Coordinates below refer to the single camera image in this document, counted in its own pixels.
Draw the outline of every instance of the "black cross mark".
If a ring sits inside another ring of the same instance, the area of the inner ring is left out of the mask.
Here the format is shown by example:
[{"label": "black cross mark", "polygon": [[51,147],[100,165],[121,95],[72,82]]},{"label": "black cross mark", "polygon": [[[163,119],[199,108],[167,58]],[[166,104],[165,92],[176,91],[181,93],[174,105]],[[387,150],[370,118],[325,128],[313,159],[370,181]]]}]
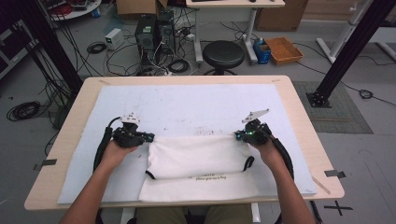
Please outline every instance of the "black cross mark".
[{"label": "black cross mark", "polygon": [[341,211],[342,209],[353,210],[353,208],[351,208],[351,207],[340,206],[337,201],[335,201],[335,206],[324,205],[324,208],[337,209],[340,216],[343,215],[343,212]]}]

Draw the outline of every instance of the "white cloth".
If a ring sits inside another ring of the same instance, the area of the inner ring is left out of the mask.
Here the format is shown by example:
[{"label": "white cloth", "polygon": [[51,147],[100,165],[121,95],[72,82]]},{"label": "white cloth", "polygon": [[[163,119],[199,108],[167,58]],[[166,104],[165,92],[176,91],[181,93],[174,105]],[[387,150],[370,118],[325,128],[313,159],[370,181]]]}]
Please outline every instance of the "white cloth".
[{"label": "white cloth", "polygon": [[258,196],[247,169],[251,152],[233,135],[158,137],[149,146],[148,171],[139,200],[219,201]]},{"label": "white cloth", "polygon": [[156,137],[148,152],[156,179],[242,172],[251,156],[248,144],[233,135]]}]

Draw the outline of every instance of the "round stool seat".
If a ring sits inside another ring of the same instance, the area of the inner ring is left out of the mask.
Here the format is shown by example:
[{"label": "round stool seat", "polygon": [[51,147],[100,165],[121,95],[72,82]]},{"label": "round stool seat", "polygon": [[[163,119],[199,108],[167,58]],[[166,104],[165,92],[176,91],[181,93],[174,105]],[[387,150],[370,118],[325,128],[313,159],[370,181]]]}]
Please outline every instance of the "round stool seat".
[{"label": "round stool seat", "polygon": [[245,60],[244,50],[231,41],[209,43],[202,53],[205,61],[217,69],[235,68]]}]

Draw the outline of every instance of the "hand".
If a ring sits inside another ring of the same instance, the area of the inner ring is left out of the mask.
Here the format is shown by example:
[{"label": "hand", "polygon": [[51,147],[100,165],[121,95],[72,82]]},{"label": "hand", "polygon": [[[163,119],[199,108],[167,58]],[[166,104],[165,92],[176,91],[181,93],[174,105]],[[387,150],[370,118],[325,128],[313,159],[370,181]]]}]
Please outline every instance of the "hand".
[{"label": "hand", "polygon": [[114,142],[114,140],[111,140],[108,142],[99,166],[105,167],[106,169],[112,171],[122,163],[123,159],[128,153],[135,150],[137,150],[137,147],[119,147]]},{"label": "hand", "polygon": [[278,165],[284,165],[282,156],[275,148],[271,139],[265,143],[265,145],[253,146],[260,151],[262,161],[273,171]]}]

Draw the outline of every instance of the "person's pants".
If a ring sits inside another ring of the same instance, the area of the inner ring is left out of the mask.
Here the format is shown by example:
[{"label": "person's pants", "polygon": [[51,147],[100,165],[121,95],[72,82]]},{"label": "person's pants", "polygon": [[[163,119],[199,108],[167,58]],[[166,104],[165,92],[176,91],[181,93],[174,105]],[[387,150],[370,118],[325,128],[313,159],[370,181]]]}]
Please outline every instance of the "person's pants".
[{"label": "person's pants", "polygon": [[[137,208],[137,224],[187,224],[183,207]],[[212,205],[205,224],[251,224],[251,204]]]}]

